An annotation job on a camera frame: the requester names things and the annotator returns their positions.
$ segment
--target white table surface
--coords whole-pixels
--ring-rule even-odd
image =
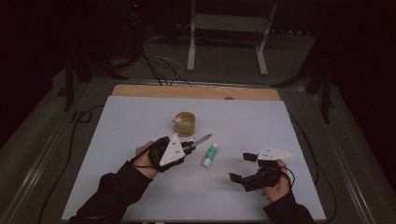
[[[297,203],[314,219],[325,219],[291,121],[282,101],[207,100],[109,96],[91,145],[81,165],[62,219],[74,216],[95,193],[100,177],[116,173],[149,140],[173,135],[175,115],[196,117],[195,139],[212,137],[179,166],[158,174],[142,199],[131,205],[127,221],[261,221],[268,204],[260,190],[245,192],[229,173],[253,175],[258,164],[242,153],[259,153],[263,146],[293,151],[283,161],[296,176]],[[208,169],[201,166],[213,143],[219,150]]]

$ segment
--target metal leg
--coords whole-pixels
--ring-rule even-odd
[[[262,51],[264,50],[265,42],[267,41],[268,35],[270,34],[271,25],[272,25],[272,21],[273,21],[274,15],[275,15],[276,7],[277,7],[277,4],[274,4],[271,9],[271,14],[268,17],[268,22],[266,24],[266,28],[262,32],[262,42],[260,43],[260,45],[256,46],[257,62],[259,63],[260,74],[262,76],[268,75],[268,70],[267,70],[267,66],[265,64],[264,55],[262,54]]]
[[[71,49],[69,49],[65,58],[64,71],[66,76],[66,108],[64,111],[68,111],[74,102],[73,52]]]
[[[329,119],[329,108],[330,108],[330,91],[332,89],[332,69],[328,68],[327,73],[325,75],[324,83],[323,83],[323,95],[322,95],[322,104],[320,108],[320,112],[322,117],[327,123],[330,123]]]
[[[187,71],[194,70],[195,63],[195,0],[191,0],[191,34],[189,59],[187,60]]]

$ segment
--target dark background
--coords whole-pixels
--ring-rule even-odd
[[[112,2],[114,7],[104,5],[108,1],[96,1],[95,6],[90,1],[75,0],[2,1],[0,147],[52,88],[51,79],[64,69],[64,55],[70,43],[78,43],[92,57],[100,54],[98,49],[112,54],[124,49],[120,45],[125,45],[125,40],[114,38],[126,32],[120,13],[122,1]],[[221,8],[231,14],[260,13],[251,10],[249,1],[244,1],[246,5],[239,11],[231,11],[233,2],[202,0],[197,7],[209,12]],[[189,23],[190,1],[136,3],[142,6],[138,16],[158,35],[177,36],[189,31],[180,26]],[[332,83],[340,88],[394,189],[395,14],[393,1],[279,1],[273,23],[276,32],[317,37],[302,72],[318,63],[334,64]],[[98,18],[106,18],[106,22],[98,22]],[[135,38],[132,41],[138,42],[139,35]]]

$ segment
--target cable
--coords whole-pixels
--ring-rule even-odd
[[[159,66],[162,66],[163,68],[168,69],[169,71],[171,71],[171,72],[174,73],[175,75],[177,74],[175,68],[174,68],[170,63],[168,63],[167,61],[163,61],[163,62],[166,63],[168,66],[166,66],[165,64],[162,64],[162,63],[155,62],[154,60],[152,60],[152,59],[150,59],[150,58],[147,58],[147,59],[148,59],[150,62],[152,62],[152,63],[156,63],[156,64],[158,64]]]
[[[312,148],[312,146],[311,146],[311,142],[309,141],[308,136],[306,135],[306,133],[305,133],[305,131],[303,130],[303,128],[302,128],[302,126],[300,125],[300,123],[298,122],[297,118],[295,118],[294,115],[293,115],[289,110],[288,110],[288,112],[289,112],[289,114],[290,114],[291,120],[297,125],[297,127],[298,127],[298,128],[300,129],[300,131],[302,132],[302,134],[303,134],[303,136],[304,136],[304,140],[305,140],[305,142],[306,142],[306,144],[307,144],[307,146],[308,146],[308,149],[309,149],[309,151],[310,151],[310,153],[311,153],[311,155],[312,155],[312,158],[314,159],[315,166],[316,166],[316,168],[317,168],[317,178],[316,178],[316,180],[315,180],[315,186],[316,186],[317,183],[318,183],[318,170],[320,170],[320,172],[323,174],[323,177],[325,178],[325,180],[326,180],[327,184],[329,185],[329,188],[330,188],[330,190],[331,190],[331,192],[332,192],[332,198],[333,198],[333,200],[334,200],[334,211],[333,211],[332,216],[331,216],[330,218],[328,218],[327,220],[325,220],[323,223],[320,223],[320,224],[330,223],[330,222],[334,219],[335,215],[337,214],[337,210],[338,210],[337,198],[335,197],[334,189],[333,189],[333,187],[332,187],[332,184],[331,184],[329,178],[326,176],[326,174],[324,173],[323,169],[322,169],[322,168],[320,167],[320,165],[318,164],[317,158],[316,158],[316,156],[315,156],[314,150],[313,150],[313,148]]]
[[[168,37],[168,36],[158,35],[158,36],[152,37],[151,39],[146,40],[145,42],[147,43],[147,42],[150,42],[150,41],[153,41],[153,40],[156,40],[156,39],[162,39],[162,38],[166,38],[166,37]]]
[[[133,167],[137,167],[137,168],[151,168],[152,165],[146,165],[146,166],[140,166],[140,165],[134,165],[134,161],[137,160],[137,158],[143,156],[143,154],[145,154],[147,151],[150,150],[150,147],[145,148],[143,151],[141,151],[139,154],[137,154],[135,157],[133,157],[131,159],[131,164]]]
[[[280,166],[280,168],[286,169],[286,170],[289,171],[289,172],[291,173],[291,175],[293,176],[293,180],[292,180],[292,182],[290,183],[290,188],[292,188],[293,185],[294,185],[294,182],[295,182],[295,180],[296,180],[296,176],[294,175],[294,172],[293,172],[291,169],[289,169],[288,167]],[[290,177],[289,177],[287,174],[283,173],[282,171],[281,171],[280,173],[281,173],[282,175],[286,176],[286,177],[288,178],[288,180],[290,181]]]
[[[170,65],[168,62],[175,63],[175,64],[177,64],[177,65],[180,67],[180,71],[179,71],[177,74],[175,74],[175,76],[174,76],[174,78],[172,79],[172,81],[171,81],[171,83],[169,84],[169,86],[172,86],[173,83],[175,82],[175,80],[176,80],[178,77],[182,78],[189,86],[191,86],[191,84],[190,84],[185,78],[183,78],[183,77],[180,75],[180,74],[183,72],[183,66],[182,66],[180,63],[178,63],[178,62],[176,62],[176,61],[174,61],[174,60],[168,59],[168,58],[164,58],[164,57],[157,56],[157,55],[151,53],[150,51],[148,51],[148,50],[146,49],[145,46],[143,46],[143,49],[144,49],[144,51],[145,51],[147,54],[149,54],[150,56],[152,56],[152,57],[154,57],[154,58],[157,58],[157,59],[159,59],[159,60],[165,62],[166,64],[168,64],[174,72],[176,72],[175,68],[174,68],[172,65]]]
[[[151,40],[158,39],[158,38],[163,38],[163,37],[165,37],[165,36],[157,36],[157,37],[154,37],[154,38],[152,38],[152,39],[150,39],[150,40],[147,40],[146,42],[149,42],[149,41],[151,41]],[[160,66],[162,66],[162,67],[164,67],[164,68],[170,70],[170,71],[173,72],[175,75],[177,74],[177,71],[175,70],[175,68],[174,68],[169,62],[167,62],[165,59],[160,58],[160,60],[161,60],[162,62],[166,63],[167,66],[164,65],[164,64],[155,62],[154,60],[151,60],[151,59],[149,59],[149,60],[150,60],[151,62],[153,62],[153,63],[156,63],[156,64],[158,64],[158,65],[160,65]]]
[[[153,71],[158,77],[162,78],[162,79],[163,79],[163,82],[165,82],[165,85],[167,86],[167,85],[168,85],[168,81],[167,81],[166,77],[163,76],[161,73],[158,72],[157,68],[154,67],[154,66],[149,62],[149,59],[148,59],[148,58],[146,58],[146,62],[147,62],[147,65],[149,66],[149,68],[151,69],[151,71]]]
[[[62,176],[64,175],[64,172],[66,171],[67,166],[69,165],[69,162],[71,160],[72,157],[72,151],[73,151],[73,142],[74,142],[74,135],[76,132],[76,128],[78,126],[78,124],[80,123],[80,120],[86,115],[86,114],[90,114],[90,116],[92,115],[91,111],[93,111],[94,109],[97,108],[101,108],[104,107],[104,105],[98,105],[95,106],[87,111],[85,111],[82,115],[78,116],[74,126],[73,126],[73,131],[71,133],[71,138],[70,138],[70,144],[69,144],[69,152],[68,152],[68,156],[67,156],[67,160],[66,160],[66,164],[64,165],[64,168],[61,171],[61,174],[59,175],[58,179],[56,180],[55,184],[52,186],[51,190],[49,191],[49,194],[47,195],[46,200],[44,201],[43,205],[41,206],[41,211],[40,211],[40,216],[38,217],[38,224],[41,224],[41,221],[43,219],[44,216],[44,210],[47,206],[48,201],[50,200],[50,196],[52,195],[53,191],[55,191],[56,187],[58,186]]]
[[[128,60],[125,63],[119,63],[116,65],[112,65],[110,68],[113,69],[114,71],[122,72],[122,71],[134,66],[136,63],[137,63],[137,57],[135,59]]]
[[[240,63],[238,66],[235,67],[235,69],[233,69],[232,71],[228,72],[219,82],[219,86],[221,86],[222,82],[224,81],[224,79],[226,77],[228,77],[231,73],[235,72],[236,70],[238,70],[240,67],[242,67],[243,65],[245,65],[245,63],[248,61],[248,59],[250,58],[250,54],[251,54],[251,49],[248,50],[248,55],[246,57],[246,59]]]
[[[146,62],[147,62],[147,65],[148,65],[148,68],[150,69],[150,71],[151,71],[152,75],[154,75],[154,76],[155,76],[155,78],[158,80],[158,82],[159,82],[159,83],[160,83],[160,85],[162,86],[162,85],[163,85],[163,83],[161,82],[161,80],[160,80],[160,78],[159,78],[158,74],[156,73],[156,70],[154,70],[154,69],[153,69],[153,67],[151,66],[151,64],[149,63],[149,59],[146,57],[146,55],[145,55],[145,54],[143,54],[143,58],[146,60]]]

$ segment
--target floor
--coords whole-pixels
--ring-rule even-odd
[[[199,39],[193,72],[185,69],[188,38],[153,36],[146,41],[145,55],[158,73],[167,77],[168,84],[269,88],[298,73],[314,41],[309,35],[270,33],[264,49],[267,77],[260,75],[248,40],[235,44],[218,36]],[[113,63],[122,60],[112,58]],[[0,151],[1,223],[65,223],[61,215],[100,118],[101,108],[95,107],[106,102],[117,84],[160,85],[148,61],[142,57],[120,71],[129,77],[123,81],[92,69],[91,83],[76,83],[76,99],[68,112],[64,111],[64,97],[58,96],[64,87],[64,71],[53,79],[52,91]],[[293,126],[311,175],[318,181],[318,195],[329,223],[393,223],[396,195],[337,87],[332,86],[334,107],[328,124],[319,113],[320,93],[304,92],[308,81],[304,78],[278,92],[296,120]],[[74,130],[76,113],[91,108],[91,120]]]

